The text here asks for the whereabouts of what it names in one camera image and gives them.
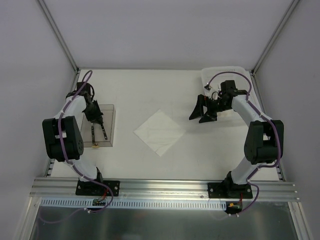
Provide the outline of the black handled steel spoon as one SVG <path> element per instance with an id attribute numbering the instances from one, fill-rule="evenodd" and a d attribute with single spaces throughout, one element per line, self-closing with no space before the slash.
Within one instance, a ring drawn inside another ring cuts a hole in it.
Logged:
<path id="1" fill-rule="evenodd" d="M 91 143 L 92 146 L 96 145 L 96 141 L 95 141 L 95 128 L 94 128 L 94 124 L 91 124 Z"/>

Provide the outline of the black handled steel fork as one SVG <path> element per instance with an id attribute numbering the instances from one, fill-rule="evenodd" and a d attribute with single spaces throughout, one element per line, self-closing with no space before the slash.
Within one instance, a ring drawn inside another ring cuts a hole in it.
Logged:
<path id="1" fill-rule="evenodd" d="M 101 127 L 101 130 L 102 130 L 102 134 L 103 134 L 104 139 L 105 139 L 105 140 L 108 140 L 108 136 L 107 136 L 107 133 L 106 133 L 104 124 L 101 123 L 101 124 L 100 124 L 100 127 Z"/>

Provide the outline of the white paper napkin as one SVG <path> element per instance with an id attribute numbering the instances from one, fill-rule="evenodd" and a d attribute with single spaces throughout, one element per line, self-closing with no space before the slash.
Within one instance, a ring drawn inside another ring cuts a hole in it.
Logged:
<path id="1" fill-rule="evenodd" d="M 159 157 L 165 154 L 185 132 L 184 128 L 160 109 L 133 131 Z"/>

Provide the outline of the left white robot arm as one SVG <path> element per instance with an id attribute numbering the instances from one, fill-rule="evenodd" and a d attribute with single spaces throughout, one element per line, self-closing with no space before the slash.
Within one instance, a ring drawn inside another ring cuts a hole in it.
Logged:
<path id="1" fill-rule="evenodd" d="M 81 182 L 88 182 L 87 189 L 93 195 L 99 195 L 105 188 L 102 174 L 96 166 L 81 158 L 84 142 L 77 122 L 77 117 L 84 114 L 90 123 L 103 125 L 103 113 L 94 96 L 92 85 L 78 82 L 76 90 L 67 94 L 60 112 L 42 121 L 42 130 L 48 157 L 67 164 Z"/>

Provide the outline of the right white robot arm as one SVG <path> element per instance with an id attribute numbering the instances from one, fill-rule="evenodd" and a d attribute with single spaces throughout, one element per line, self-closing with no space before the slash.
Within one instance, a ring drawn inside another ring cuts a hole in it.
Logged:
<path id="1" fill-rule="evenodd" d="M 237 89 L 234 80 L 221 83 L 216 99 L 200 94 L 190 120 L 199 123 L 215 122 L 218 113 L 233 110 L 248 127 L 244 142 L 244 158 L 238 166 L 228 172 L 220 183 L 207 184 L 211 199 L 251 199 L 253 197 L 251 180 L 259 170 L 274 168 L 281 160 L 284 145 L 284 124 L 265 116 L 250 101 L 249 92 Z"/>

